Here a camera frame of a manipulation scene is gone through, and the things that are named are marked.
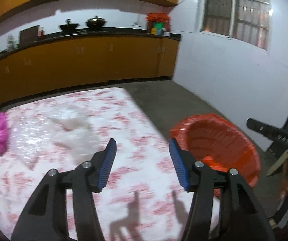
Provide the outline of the large clear bubble wrap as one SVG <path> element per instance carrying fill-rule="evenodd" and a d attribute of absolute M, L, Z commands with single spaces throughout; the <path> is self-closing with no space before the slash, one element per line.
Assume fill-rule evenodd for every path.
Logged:
<path fill-rule="evenodd" d="M 37 117 L 18 118 L 11 128 L 9 144 L 16 158 L 33 169 L 51 145 L 64 148 L 78 165 L 92 158 L 100 140 L 84 110 L 60 104 Z"/>

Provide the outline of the purple plastic bag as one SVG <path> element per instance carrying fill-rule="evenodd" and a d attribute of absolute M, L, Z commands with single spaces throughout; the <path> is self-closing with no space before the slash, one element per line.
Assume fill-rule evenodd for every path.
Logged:
<path fill-rule="evenodd" d="M 7 151 L 7 144 L 9 140 L 9 129 L 7 126 L 7 115 L 0 112 L 0 156 Z"/>

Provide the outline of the wooden lower kitchen cabinets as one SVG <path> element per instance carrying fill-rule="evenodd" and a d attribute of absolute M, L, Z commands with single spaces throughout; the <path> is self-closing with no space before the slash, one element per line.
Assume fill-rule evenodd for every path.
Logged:
<path fill-rule="evenodd" d="M 16 51 L 0 60 L 0 107 L 70 87 L 172 77 L 179 44 L 117 35 L 53 40 Z"/>

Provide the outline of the floral white red tablecloth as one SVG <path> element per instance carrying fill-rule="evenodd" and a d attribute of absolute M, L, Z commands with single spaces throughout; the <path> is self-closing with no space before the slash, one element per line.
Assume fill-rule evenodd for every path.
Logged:
<path fill-rule="evenodd" d="M 41 179 L 75 169 L 114 139 L 107 182 L 94 195 L 106 240 L 179 240 L 192 194 L 184 192 L 168 143 L 123 88 L 51 97 L 6 112 L 0 156 L 0 230 L 10 237 Z"/>

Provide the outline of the barred window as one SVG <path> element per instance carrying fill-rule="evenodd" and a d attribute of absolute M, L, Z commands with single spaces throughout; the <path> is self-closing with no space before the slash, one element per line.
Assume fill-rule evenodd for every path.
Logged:
<path fill-rule="evenodd" d="M 201 31 L 267 50 L 271 16 L 269 0 L 205 0 Z"/>

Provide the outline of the green container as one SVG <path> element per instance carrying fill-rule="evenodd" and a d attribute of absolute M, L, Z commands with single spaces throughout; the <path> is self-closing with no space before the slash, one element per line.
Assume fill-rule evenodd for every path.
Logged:
<path fill-rule="evenodd" d="M 156 31 L 162 31 L 164 28 L 163 22 L 153 22 L 153 28 L 156 29 Z"/>

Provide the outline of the clear glass jar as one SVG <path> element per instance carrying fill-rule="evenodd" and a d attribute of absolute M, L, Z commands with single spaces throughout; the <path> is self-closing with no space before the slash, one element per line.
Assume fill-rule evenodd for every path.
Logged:
<path fill-rule="evenodd" d="M 7 51 L 11 52 L 17 48 L 17 42 L 12 34 L 7 36 Z"/>

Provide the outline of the yellow cup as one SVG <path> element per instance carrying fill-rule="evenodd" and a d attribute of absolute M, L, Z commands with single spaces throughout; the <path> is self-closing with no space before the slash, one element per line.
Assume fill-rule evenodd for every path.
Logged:
<path fill-rule="evenodd" d="M 157 29 L 156 29 L 156 28 L 152 28 L 152 29 L 151 29 L 151 34 L 157 35 Z"/>

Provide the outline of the dark wooden cutting board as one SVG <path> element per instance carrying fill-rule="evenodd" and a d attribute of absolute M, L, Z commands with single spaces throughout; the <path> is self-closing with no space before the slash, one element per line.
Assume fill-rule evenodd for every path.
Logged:
<path fill-rule="evenodd" d="M 39 25 L 24 29 L 19 33 L 19 46 L 23 47 L 38 40 Z"/>

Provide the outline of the red bottle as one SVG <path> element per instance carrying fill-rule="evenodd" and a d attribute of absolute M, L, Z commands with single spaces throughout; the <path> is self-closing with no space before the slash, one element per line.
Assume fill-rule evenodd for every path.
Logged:
<path fill-rule="evenodd" d="M 43 40 L 44 39 L 44 28 L 40 27 L 38 30 L 38 39 Z"/>

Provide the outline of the red bag on counter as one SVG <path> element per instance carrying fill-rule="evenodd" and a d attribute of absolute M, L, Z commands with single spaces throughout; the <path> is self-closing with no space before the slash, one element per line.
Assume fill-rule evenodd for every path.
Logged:
<path fill-rule="evenodd" d="M 170 17 L 164 12 L 150 12 L 146 15 L 146 20 L 149 22 L 169 22 Z"/>

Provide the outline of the black wok with ladle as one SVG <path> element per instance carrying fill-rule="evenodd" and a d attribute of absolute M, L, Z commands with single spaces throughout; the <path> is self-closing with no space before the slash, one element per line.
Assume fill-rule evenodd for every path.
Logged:
<path fill-rule="evenodd" d="M 75 33 L 77 31 L 79 24 L 72 23 L 71 19 L 66 19 L 65 24 L 59 25 L 59 28 L 66 34 Z"/>

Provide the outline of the black countertop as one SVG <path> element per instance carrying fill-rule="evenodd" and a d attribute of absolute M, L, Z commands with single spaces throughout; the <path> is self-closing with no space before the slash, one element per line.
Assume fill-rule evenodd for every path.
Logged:
<path fill-rule="evenodd" d="M 84 37 L 101 37 L 101 36 L 104 37 L 140 36 L 140 37 L 150 37 L 158 39 L 169 38 L 176 41 L 181 41 L 182 37 L 181 34 L 175 34 L 175 33 L 170 33 L 169 36 L 149 34 L 144 29 L 135 29 L 135 28 L 103 27 L 99 31 L 89 31 L 87 28 L 82 28 L 78 29 L 77 32 L 73 34 L 65 34 L 64 32 L 46 34 L 44 39 L 28 43 L 27 45 L 19 45 L 18 48 L 12 50 L 11 52 L 2 51 L 0 53 L 0 61 L 22 50 L 27 50 L 28 48 L 41 46 L 43 44 L 50 44 L 51 42 L 67 39 L 77 39 Z"/>

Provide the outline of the black wok with lid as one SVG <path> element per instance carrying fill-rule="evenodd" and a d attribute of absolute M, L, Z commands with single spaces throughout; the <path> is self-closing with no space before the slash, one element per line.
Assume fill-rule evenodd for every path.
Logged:
<path fill-rule="evenodd" d="M 91 19 L 88 19 L 85 24 L 89 29 L 98 30 L 106 24 L 106 20 L 104 18 L 95 16 Z"/>

